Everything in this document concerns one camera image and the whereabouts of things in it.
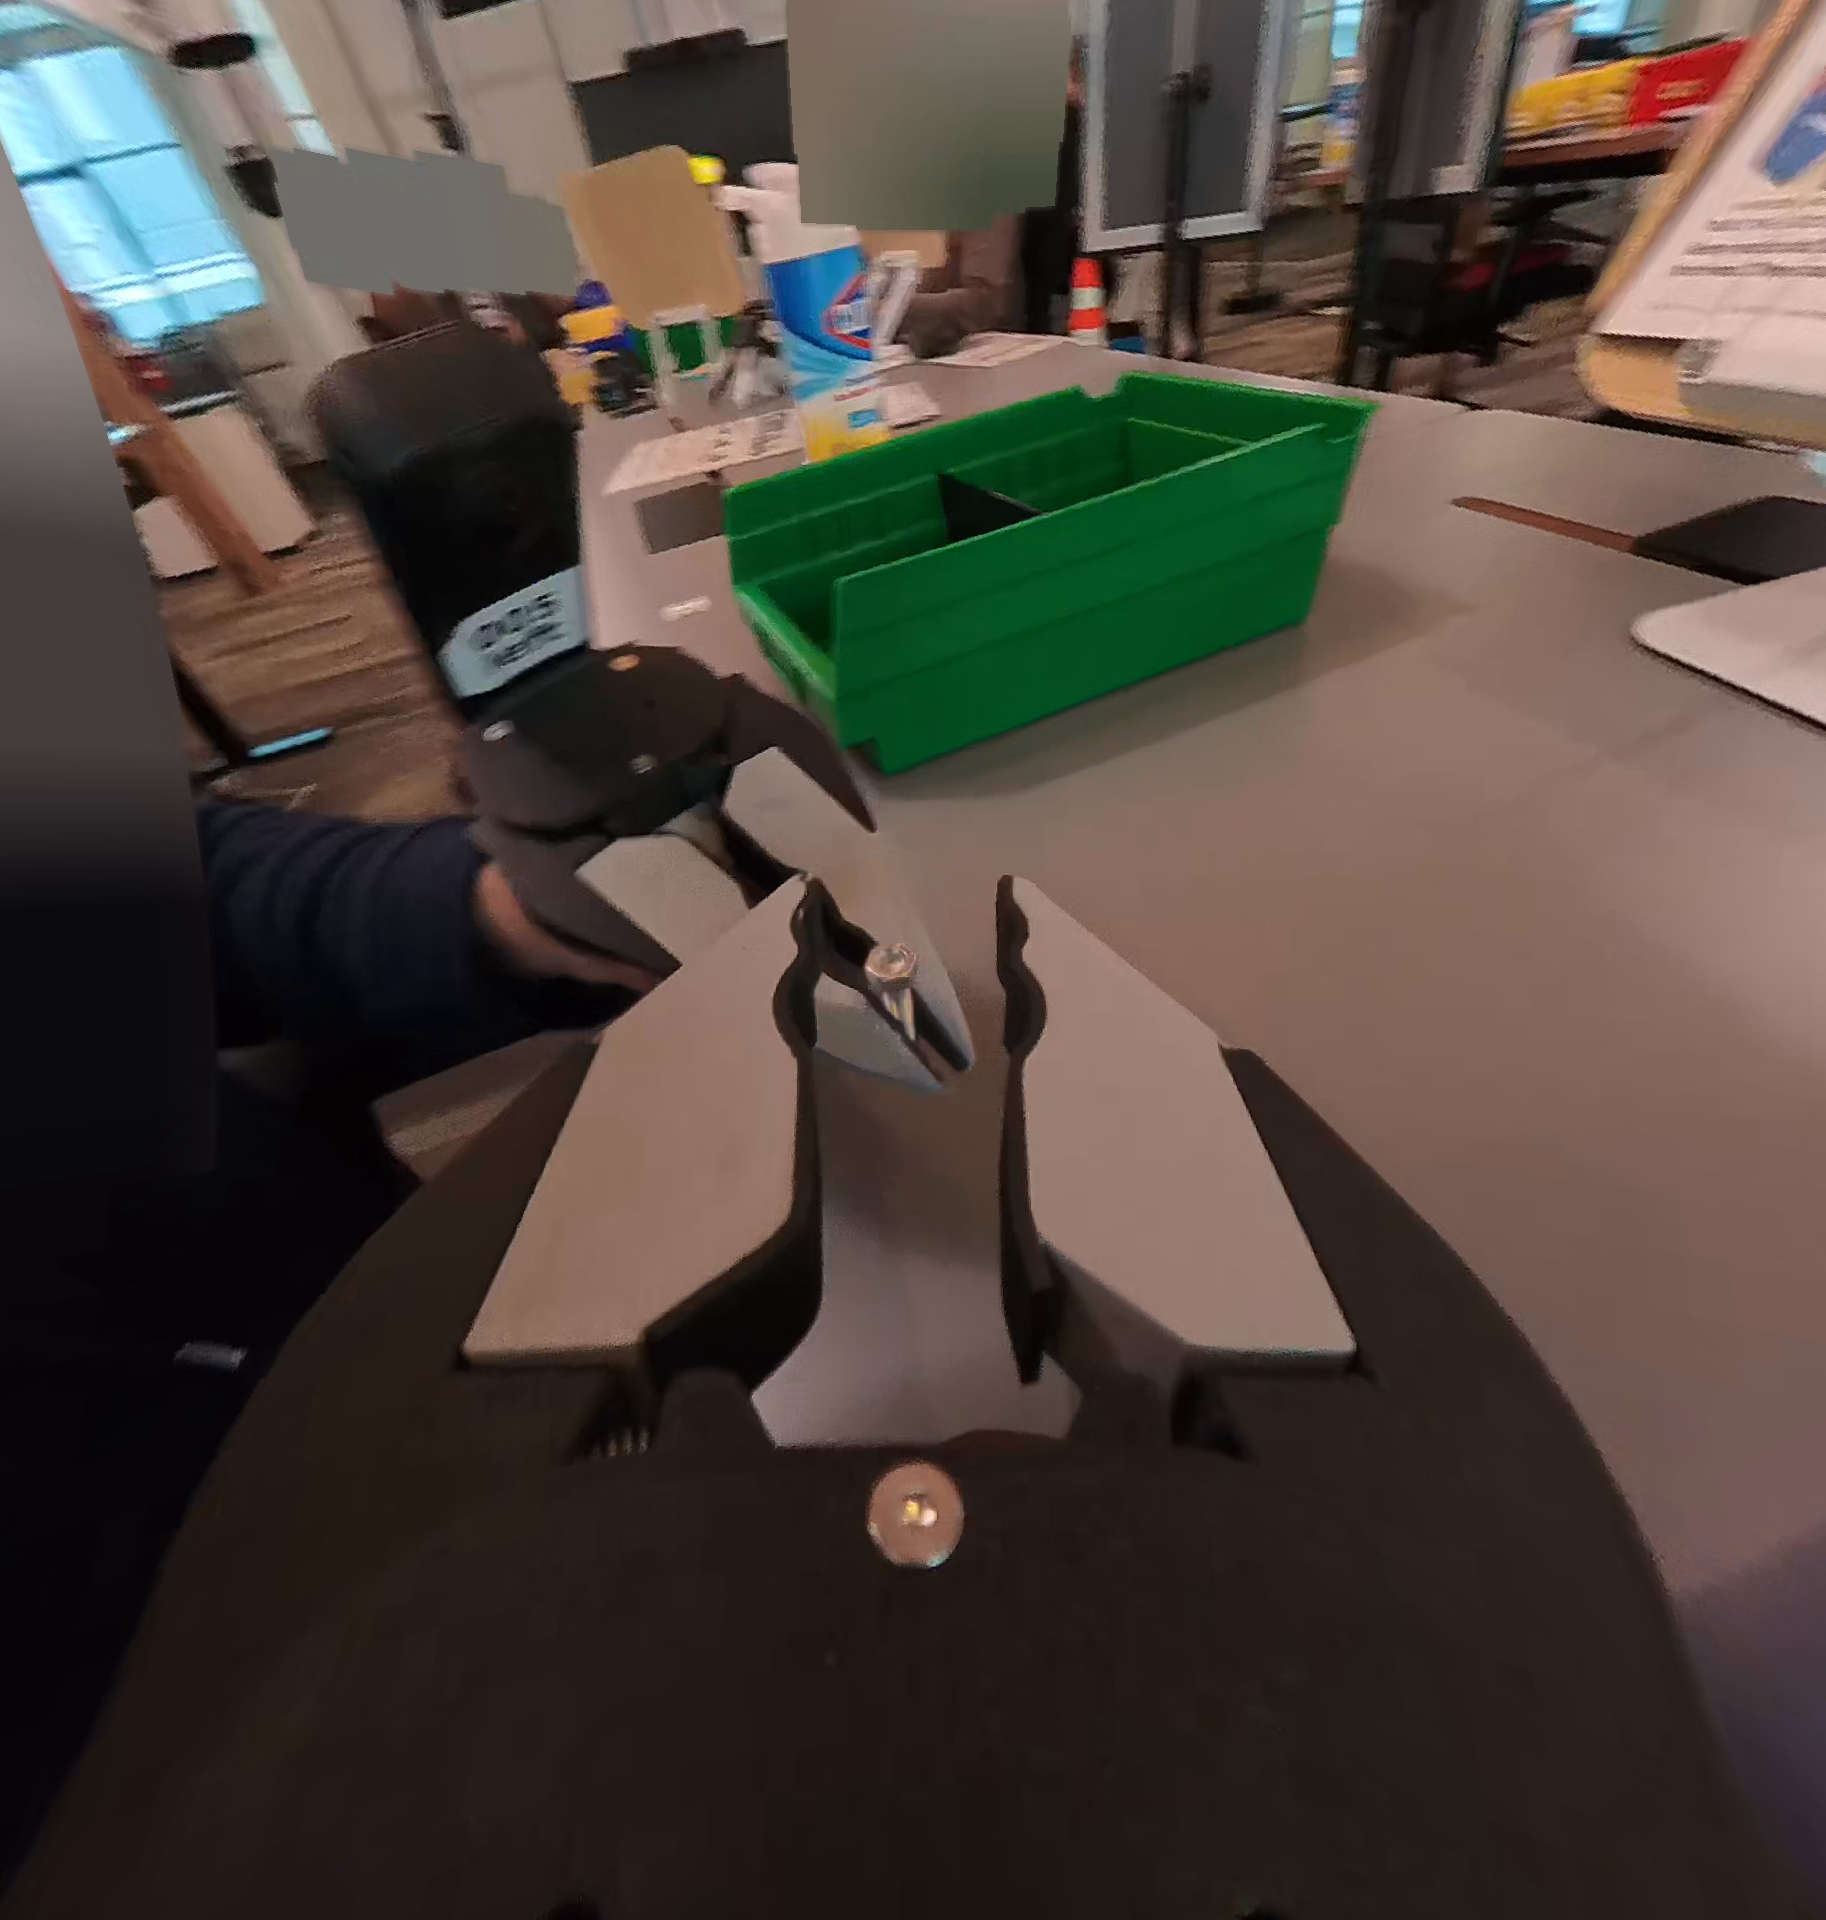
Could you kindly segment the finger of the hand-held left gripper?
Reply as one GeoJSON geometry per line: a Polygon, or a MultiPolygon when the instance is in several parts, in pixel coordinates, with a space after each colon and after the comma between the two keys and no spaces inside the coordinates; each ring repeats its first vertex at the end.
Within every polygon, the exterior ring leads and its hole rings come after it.
{"type": "Polygon", "coordinates": [[[687,811],[606,842],[579,860],[572,876],[682,966],[793,880],[793,866],[723,811],[687,811]]]}
{"type": "Polygon", "coordinates": [[[946,1081],[894,1064],[883,1030],[860,993],[860,969],[870,948],[907,943],[924,960],[929,994],[949,1024],[963,1072],[974,1066],[974,1042],[951,975],[926,929],[892,845],[857,819],[780,751],[741,763],[724,790],[723,812],[750,829],[793,866],[813,892],[813,953],[822,964],[813,990],[818,1053],[918,1091],[946,1081]]]}

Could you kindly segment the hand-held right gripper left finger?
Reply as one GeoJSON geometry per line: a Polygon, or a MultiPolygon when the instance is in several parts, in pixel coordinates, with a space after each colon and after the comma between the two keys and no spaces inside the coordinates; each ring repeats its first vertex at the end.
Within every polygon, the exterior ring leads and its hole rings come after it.
{"type": "Polygon", "coordinates": [[[655,1400],[755,1391],[824,1301],[815,988],[825,892],[793,879],[616,1021],[463,1340],[478,1369],[593,1368],[655,1400]]]}

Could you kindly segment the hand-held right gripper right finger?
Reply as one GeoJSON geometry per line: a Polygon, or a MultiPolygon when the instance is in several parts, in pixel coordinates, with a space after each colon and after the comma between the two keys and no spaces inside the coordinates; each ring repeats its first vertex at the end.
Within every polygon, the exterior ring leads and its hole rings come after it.
{"type": "Polygon", "coordinates": [[[1023,876],[997,888],[997,978],[1019,1375],[1184,1389],[1350,1366],[1356,1335],[1213,1027],[1023,876]]]}

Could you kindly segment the steel bolt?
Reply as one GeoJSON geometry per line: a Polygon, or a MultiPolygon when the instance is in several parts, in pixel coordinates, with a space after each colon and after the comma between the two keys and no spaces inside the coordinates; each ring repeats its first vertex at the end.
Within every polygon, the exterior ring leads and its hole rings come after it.
{"type": "Polygon", "coordinates": [[[888,1056],[930,1081],[963,1072],[957,1037],[929,994],[924,960],[907,943],[879,943],[860,969],[860,993],[883,1030],[888,1056]]]}

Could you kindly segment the green plastic bin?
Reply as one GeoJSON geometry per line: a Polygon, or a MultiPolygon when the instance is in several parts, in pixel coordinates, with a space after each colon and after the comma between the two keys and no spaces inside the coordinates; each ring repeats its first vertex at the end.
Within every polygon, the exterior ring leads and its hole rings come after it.
{"type": "Polygon", "coordinates": [[[1299,626],[1378,405],[1123,371],[724,494],[787,690],[901,773],[1299,626]]]}

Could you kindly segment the person's left forearm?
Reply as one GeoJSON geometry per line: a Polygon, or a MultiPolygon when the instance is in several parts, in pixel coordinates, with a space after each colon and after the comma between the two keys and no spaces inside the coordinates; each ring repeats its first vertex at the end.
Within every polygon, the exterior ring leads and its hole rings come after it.
{"type": "Polygon", "coordinates": [[[200,802],[195,828],[228,1051],[294,1043],[403,1083],[593,1029],[639,998],[496,963],[472,913],[489,860],[460,819],[366,825],[200,802]]]}

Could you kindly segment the person's left hand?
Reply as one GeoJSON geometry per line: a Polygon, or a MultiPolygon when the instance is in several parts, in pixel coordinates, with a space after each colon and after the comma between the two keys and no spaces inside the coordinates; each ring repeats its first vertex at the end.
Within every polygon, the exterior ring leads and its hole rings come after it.
{"type": "Polygon", "coordinates": [[[531,982],[572,984],[583,990],[618,990],[644,997],[661,975],[590,948],[575,948],[538,922],[496,861],[484,861],[472,888],[472,913],[496,963],[531,982]]]}

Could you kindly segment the white cabinet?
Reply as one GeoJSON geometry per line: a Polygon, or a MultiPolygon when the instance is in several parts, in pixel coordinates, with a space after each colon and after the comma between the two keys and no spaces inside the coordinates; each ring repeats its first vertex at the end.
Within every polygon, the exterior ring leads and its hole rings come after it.
{"type": "MultiPolygon", "coordinates": [[[[195,414],[180,414],[176,427],[229,513],[266,557],[295,553],[316,539],[316,516],[287,480],[274,444],[241,401],[229,398],[195,414]]],[[[171,498],[150,496],[133,509],[133,521],[158,584],[218,571],[205,539],[171,498]]]]}

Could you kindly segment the printed paper sheet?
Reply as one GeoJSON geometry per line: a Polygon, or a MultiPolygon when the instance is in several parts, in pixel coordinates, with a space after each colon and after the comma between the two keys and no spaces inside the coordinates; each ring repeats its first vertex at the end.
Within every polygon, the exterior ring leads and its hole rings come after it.
{"type": "Polygon", "coordinates": [[[724,474],[802,453],[796,414],[764,414],[644,439],[613,467],[605,494],[640,494],[661,484],[724,474]]]}

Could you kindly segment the wooden easel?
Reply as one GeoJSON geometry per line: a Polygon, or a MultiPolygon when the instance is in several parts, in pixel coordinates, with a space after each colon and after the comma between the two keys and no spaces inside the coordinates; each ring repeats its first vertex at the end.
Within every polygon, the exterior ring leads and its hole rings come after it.
{"type": "Polygon", "coordinates": [[[137,461],[157,494],[166,494],[180,515],[197,530],[215,564],[229,581],[250,598],[262,598],[276,588],[276,568],[236,516],[232,503],[212,482],[195,453],[184,444],[174,421],[141,390],[127,371],[127,362],[107,347],[90,328],[84,308],[74,294],[53,278],[63,308],[74,331],[76,347],[112,427],[128,429],[127,453],[137,461]]]}

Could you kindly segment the disinfectant wipes canister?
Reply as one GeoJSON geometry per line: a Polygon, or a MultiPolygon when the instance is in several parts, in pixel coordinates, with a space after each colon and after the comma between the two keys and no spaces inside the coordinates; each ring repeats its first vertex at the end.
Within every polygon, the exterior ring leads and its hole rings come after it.
{"type": "Polygon", "coordinates": [[[808,226],[783,211],[760,228],[756,254],[807,461],[885,442],[872,281],[860,232],[808,226]]]}

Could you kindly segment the white spray bottle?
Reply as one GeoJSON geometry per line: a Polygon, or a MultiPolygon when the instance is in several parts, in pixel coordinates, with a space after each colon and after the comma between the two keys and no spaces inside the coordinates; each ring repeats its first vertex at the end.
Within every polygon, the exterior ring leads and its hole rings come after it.
{"type": "Polygon", "coordinates": [[[713,204],[744,228],[744,248],[760,265],[808,254],[793,160],[753,164],[741,180],[712,189],[713,204]]]}

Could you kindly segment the whiteboard on black stand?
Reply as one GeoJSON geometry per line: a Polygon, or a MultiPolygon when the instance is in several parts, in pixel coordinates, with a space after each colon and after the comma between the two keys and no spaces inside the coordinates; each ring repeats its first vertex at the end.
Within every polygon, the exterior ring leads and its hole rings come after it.
{"type": "Polygon", "coordinates": [[[1260,234],[1279,130],[1288,4],[1092,2],[1085,59],[1081,241],[1092,256],[1153,262],[1146,347],[1199,347],[1204,256],[1260,234]]]}

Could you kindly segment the white stand base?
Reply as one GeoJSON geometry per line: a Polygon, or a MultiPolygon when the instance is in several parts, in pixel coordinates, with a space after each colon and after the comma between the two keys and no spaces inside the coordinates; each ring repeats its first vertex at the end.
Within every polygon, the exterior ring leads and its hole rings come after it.
{"type": "Polygon", "coordinates": [[[1660,660],[1826,733],[1826,566],[1651,610],[1632,636],[1660,660]]]}

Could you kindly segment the black pad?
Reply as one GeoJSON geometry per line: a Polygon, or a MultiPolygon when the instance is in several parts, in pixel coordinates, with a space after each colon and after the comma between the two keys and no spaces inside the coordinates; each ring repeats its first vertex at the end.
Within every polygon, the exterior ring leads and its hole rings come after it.
{"type": "Polygon", "coordinates": [[[1826,568],[1826,502],[1761,496],[1646,532],[1630,551],[1721,585],[1768,585],[1826,568]]]}

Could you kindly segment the row of yellow boxes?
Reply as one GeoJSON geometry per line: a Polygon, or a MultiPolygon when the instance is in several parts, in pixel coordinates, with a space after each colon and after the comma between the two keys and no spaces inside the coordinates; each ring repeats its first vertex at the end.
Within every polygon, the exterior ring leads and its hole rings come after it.
{"type": "Polygon", "coordinates": [[[1623,59],[1519,86],[1506,108],[1506,144],[1620,128],[1641,66],[1639,59],[1623,59]]]}

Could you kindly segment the red box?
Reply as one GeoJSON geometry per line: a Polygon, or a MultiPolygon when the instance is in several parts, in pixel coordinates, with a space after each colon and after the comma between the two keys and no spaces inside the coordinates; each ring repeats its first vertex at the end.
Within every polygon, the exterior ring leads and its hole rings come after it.
{"type": "Polygon", "coordinates": [[[1620,127],[1646,128],[1701,113],[1751,51],[1750,38],[1697,40],[1638,61],[1620,127]]]}

